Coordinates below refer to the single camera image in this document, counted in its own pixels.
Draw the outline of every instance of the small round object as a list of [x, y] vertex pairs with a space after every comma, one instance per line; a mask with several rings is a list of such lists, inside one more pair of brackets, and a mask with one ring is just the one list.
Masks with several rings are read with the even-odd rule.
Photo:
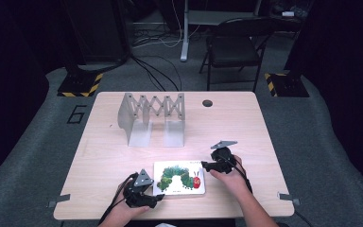
[[202, 105], [204, 105], [204, 107], [212, 107], [214, 103], [211, 100], [205, 99], [202, 101]]

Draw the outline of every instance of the dark curtain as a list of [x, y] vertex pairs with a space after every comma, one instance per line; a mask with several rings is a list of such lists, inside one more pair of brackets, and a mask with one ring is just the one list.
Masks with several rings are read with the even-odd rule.
[[314, 2], [286, 69], [320, 90], [335, 134], [363, 175], [363, 2]]
[[0, 165], [44, 102], [45, 75], [63, 67], [48, 26], [52, 17], [80, 62], [60, 0], [0, 0]]

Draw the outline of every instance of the cable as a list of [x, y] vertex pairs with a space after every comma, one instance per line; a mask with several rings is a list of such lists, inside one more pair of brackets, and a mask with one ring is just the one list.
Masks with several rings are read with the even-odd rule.
[[152, 66], [152, 65], [150, 65], [149, 63], [147, 63], [147, 62], [145, 62], [145, 61], [142, 61], [142, 60], [140, 60], [140, 59], [138, 59], [138, 58], [136, 58], [135, 56], [131, 56], [131, 58], [135, 61], [135, 62], [137, 62], [141, 67], [143, 67], [146, 71], [147, 71], [147, 73], [148, 73], [148, 76], [149, 76], [149, 78], [151, 79], [151, 78], [153, 78], [153, 79], [155, 79], [155, 81], [159, 84], [159, 86], [161, 86], [161, 88], [164, 90], [164, 91], [166, 91], [166, 89], [164, 88], [164, 86], [155, 78], [155, 76], [147, 69], [147, 66], [148, 67], [150, 67], [151, 69], [153, 69], [153, 70], [155, 70], [155, 71], [157, 71], [158, 73], [160, 73], [162, 76], [164, 76], [166, 79], [168, 79], [174, 86], [175, 86], [175, 88], [176, 88], [176, 91], [179, 91], [179, 88], [178, 88], [178, 86], [176, 85], [176, 83], [170, 78], [170, 77], [168, 77], [167, 75], [165, 75], [163, 72], [161, 72], [159, 69], [157, 69], [157, 68], [155, 68], [154, 66]]
[[240, 166], [243, 168], [244, 170], [244, 173], [235, 165], [233, 164], [231, 161], [229, 161], [228, 159], [226, 159], [225, 157], [223, 156], [220, 156], [219, 157], [221, 159], [223, 159], [223, 161], [225, 161], [226, 163], [228, 163], [229, 165], [231, 165], [235, 170], [237, 170], [238, 173], [240, 173], [241, 177], [244, 179], [244, 181], [246, 182], [246, 186], [247, 188], [249, 189], [249, 191], [252, 193], [252, 187], [251, 187], [251, 184], [250, 184], [250, 180], [247, 178], [247, 175], [246, 175], [246, 170], [244, 169], [244, 167], [237, 161], [235, 160], [237, 163], [240, 164]]
[[162, 41], [162, 42], [156, 42], [156, 43], [141, 44], [141, 45], [134, 46], [133, 49], [139, 48], [142, 46], [146, 46], [146, 45], [150, 45], [150, 44], [170, 44], [170, 43], [174, 43], [174, 42], [179, 42], [179, 41]]
[[299, 216], [300, 218], [302, 218], [302, 220], [305, 221], [305, 223], [307, 223], [308, 226], [313, 227], [313, 225], [308, 221], [308, 219], [305, 218], [303, 215], [301, 215], [299, 212], [294, 211], [294, 214], [296, 214], [297, 216]]
[[179, 40], [174, 44], [174, 45], [167, 45], [164, 43], [165, 46], [167, 47], [175, 47], [177, 44], [179, 44], [181, 41], [182, 41], [182, 26], [181, 26], [181, 22], [179, 21], [179, 17], [178, 17], [178, 14], [176, 12], [176, 8], [175, 8], [175, 1], [172, 0], [172, 7], [173, 7], [173, 11], [175, 12], [175, 17], [176, 17], [176, 20], [178, 21], [178, 25], [179, 25], [179, 31], [180, 31], [180, 34], [181, 36], [179, 37]]
[[151, 40], [162, 40], [164, 42], [164, 39], [172, 37], [172, 34], [169, 33], [168, 31], [165, 31], [158, 35], [149, 35], [148, 34], [149, 31], [157, 31], [157, 30], [140, 29], [140, 30], [136, 31], [141, 34], [141, 35], [139, 35], [140, 39], [133, 41], [132, 46], [140, 47], [140, 45], [144, 45], [144, 43], [147, 43], [147, 41], [151, 41]]
[[99, 220], [99, 222], [98, 222], [98, 225], [100, 225], [104, 220], [105, 220], [105, 218], [107, 217], [107, 215], [109, 215], [109, 213], [112, 211], [112, 209], [117, 205], [117, 204], [119, 204], [121, 201], [124, 201], [126, 198], [124, 198], [124, 199], [122, 199], [122, 200], [120, 200], [119, 202], [117, 202], [117, 203], [115, 203], [116, 202], [116, 200], [117, 200], [117, 197], [119, 197], [119, 194], [120, 194], [120, 192], [123, 190], [123, 188], [125, 187], [125, 185], [126, 185], [126, 183], [128, 183], [128, 181], [129, 181], [129, 179], [130, 178], [134, 178], [135, 176], [136, 176], [136, 174], [138, 174], [138, 173], [133, 173], [133, 174], [130, 174], [129, 176], [128, 176], [128, 178], [124, 181], [124, 182], [122, 182], [120, 185], [119, 185], [119, 187], [117, 188], [117, 190], [116, 190], [116, 193], [114, 194], [114, 197], [113, 197], [113, 200], [112, 200], [112, 202], [111, 202], [111, 205], [109, 205], [108, 206], [108, 208], [107, 208], [107, 210], [105, 211], [105, 213], [102, 215], [102, 218]]
[[152, 84], [159, 90], [161, 91], [161, 89], [152, 81], [151, 78], [154, 78], [155, 81], [157, 81], [157, 83], [161, 86], [161, 88], [165, 91], [164, 86], [162, 86], [162, 84], [155, 78], [155, 76], [146, 68], [145, 65], [143, 65], [142, 63], [140, 63], [140, 60], [135, 58], [134, 56], [131, 56], [131, 58], [138, 64], [140, 65], [142, 68], [144, 68], [146, 70], [146, 72], [148, 73], [148, 77], [151, 80]]
[[145, 58], [145, 57], [149, 57], [149, 58], [160, 58], [160, 59], [162, 59], [162, 60], [167, 61], [168, 63], [170, 63], [173, 66], [173, 68], [175, 69], [175, 72], [178, 75], [178, 79], [179, 79], [180, 89], [178, 90], [177, 87], [176, 87], [176, 89], [177, 89], [177, 91], [182, 91], [182, 78], [181, 78], [181, 75], [179, 74], [178, 69], [176, 68], [175, 64], [172, 61], [169, 61], [166, 58], [163, 58], [161, 56], [156, 56], [156, 55], [155, 56], [145, 55], [145, 56], [140, 56], [140, 57], [142, 57], [142, 58]]
[[[208, 0], [205, 1], [205, 8], [204, 8], [204, 11], [207, 10], [207, 7], [208, 7]], [[197, 28], [188, 36], [188, 38], [190, 39], [191, 36], [193, 36], [194, 33], [196, 33], [196, 31], [199, 29], [201, 25], [198, 25]]]

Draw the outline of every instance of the green caterpillar illustration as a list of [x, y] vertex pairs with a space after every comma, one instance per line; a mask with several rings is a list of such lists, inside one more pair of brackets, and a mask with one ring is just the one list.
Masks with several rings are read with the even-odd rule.
[[167, 167], [164, 169], [161, 181], [157, 183], [157, 186], [165, 191], [172, 183], [173, 176], [181, 176], [181, 182], [184, 188], [191, 189], [198, 188], [194, 185], [195, 179], [190, 177], [188, 168], [181, 168], [179, 166]]

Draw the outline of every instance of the table top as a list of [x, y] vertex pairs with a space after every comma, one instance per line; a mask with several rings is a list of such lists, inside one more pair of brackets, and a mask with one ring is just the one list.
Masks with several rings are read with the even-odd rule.
[[[256, 96], [252, 92], [184, 92], [184, 147], [164, 147], [164, 117], [151, 116], [153, 122], [149, 147], [129, 147], [125, 132], [118, 127], [117, 115], [125, 93], [103, 92], [81, 136], [61, 195], [56, 219], [99, 219], [111, 203], [117, 186], [131, 173], [143, 168], [153, 178], [154, 162], [211, 160], [210, 146], [219, 141], [237, 141], [229, 147], [243, 160], [253, 195], [272, 217], [294, 213], [291, 201], [281, 201], [278, 193], [288, 194], [268, 129]], [[176, 92], [133, 92], [161, 98], [177, 98]], [[202, 101], [209, 99], [212, 107]], [[204, 171], [206, 192], [192, 198], [165, 196], [157, 206], [138, 219], [241, 218], [237, 201], [222, 182]]]

